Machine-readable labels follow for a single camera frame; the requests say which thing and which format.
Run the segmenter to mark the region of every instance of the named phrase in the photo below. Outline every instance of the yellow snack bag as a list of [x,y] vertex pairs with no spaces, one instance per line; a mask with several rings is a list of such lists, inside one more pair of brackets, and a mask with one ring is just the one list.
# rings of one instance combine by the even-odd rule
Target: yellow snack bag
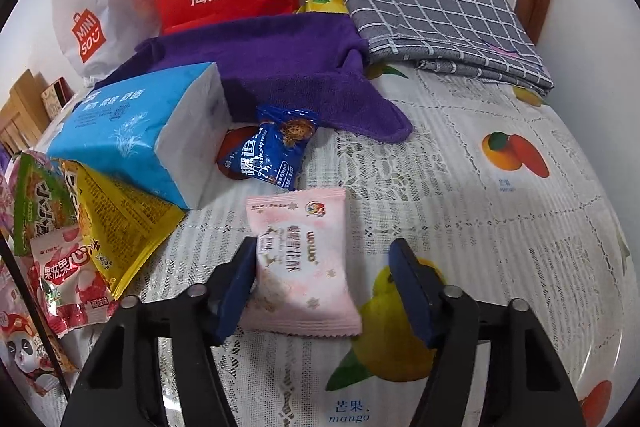
[[296,13],[305,12],[349,13],[343,0],[307,0]]
[[167,203],[100,172],[62,160],[62,171],[90,255],[115,299],[184,217]]

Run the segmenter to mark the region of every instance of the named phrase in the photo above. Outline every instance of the fruit illustration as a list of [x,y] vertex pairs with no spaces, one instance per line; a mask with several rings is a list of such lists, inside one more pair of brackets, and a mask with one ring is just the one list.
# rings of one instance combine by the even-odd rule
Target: fruit illustration
[[385,64],[384,62],[376,62],[367,67],[365,70],[365,75],[369,80],[373,80],[383,74],[395,74],[397,76],[402,76],[403,78],[409,78],[402,71],[396,70],[396,68]]
[[533,107],[540,107],[541,105],[547,105],[547,103],[542,100],[536,93],[530,91],[529,89],[525,89],[524,87],[513,86],[513,94],[516,96],[518,100],[521,102],[528,103]]
[[530,141],[517,134],[512,134],[509,137],[509,145],[515,151],[516,156],[524,163],[524,166],[533,174],[541,178],[549,177],[549,169],[546,167],[543,157]]
[[62,238],[67,243],[70,243],[76,237],[78,237],[78,233],[79,232],[80,232],[80,228],[79,227],[72,227],[72,228],[66,229],[64,232],[62,232]]
[[503,132],[492,132],[485,136],[482,140],[482,151],[498,169],[517,171],[522,167],[522,161],[509,143],[509,136]]
[[492,132],[482,140],[482,152],[503,171],[516,171],[524,164],[533,174],[541,178],[549,177],[549,169],[538,149],[518,134]]
[[607,412],[609,398],[611,398],[611,382],[603,380],[591,390],[587,398],[580,402],[587,427],[597,427],[600,424],[604,413]]
[[[444,281],[432,262],[418,261],[433,267]],[[329,378],[327,391],[373,376],[406,382],[426,378],[431,372],[436,352],[414,335],[388,266],[376,277],[372,292],[372,298],[360,308],[362,334],[351,339],[351,350]]]

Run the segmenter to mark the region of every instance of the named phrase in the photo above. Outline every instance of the purple towel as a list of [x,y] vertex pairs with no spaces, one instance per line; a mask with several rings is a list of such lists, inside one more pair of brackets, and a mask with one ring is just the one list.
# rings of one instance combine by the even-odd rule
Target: purple towel
[[401,142],[411,123],[364,76],[368,47],[346,14],[242,19],[146,40],[97,87],[215,62],[236,122],[254,122],[257,105],[267,103],[314,111],[325,127]]

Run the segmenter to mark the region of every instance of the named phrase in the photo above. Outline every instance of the gray plaid cloth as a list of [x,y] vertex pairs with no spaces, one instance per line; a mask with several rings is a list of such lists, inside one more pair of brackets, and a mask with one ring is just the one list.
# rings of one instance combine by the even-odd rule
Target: gray plaid cloth
[[529,87],[553,87],[542,58],[506,0],[344,0],[372,62]]

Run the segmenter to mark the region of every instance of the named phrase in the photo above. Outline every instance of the screw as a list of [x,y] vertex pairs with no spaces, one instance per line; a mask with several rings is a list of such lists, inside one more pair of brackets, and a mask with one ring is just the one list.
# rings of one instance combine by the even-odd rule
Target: screw
[[123,308],[133,308],[133,306],[135,306],[139,302],[140,299],[138,299],[135,295],[127,295],[126,297],[122,298],[122,301],[120,301],[120,305]]
[[207,308],[214,315],[218,315],[218,308],[220,307],[220,301],[213,301],[207,304]]
[[455,286],[453,284],[447,284],[444,286],[444,295],[447,297],[451,297],[452,299],[459,299],[462,297],[463,291],[460,286]]
[[207,292],[207,287],[204,284],[197,283],[192,284],[187,288],[187,295],[190,297],[200,297]]
[[511,307],[516,311],[525,312],[529,310],[529,303],[525,299],[513,299]]

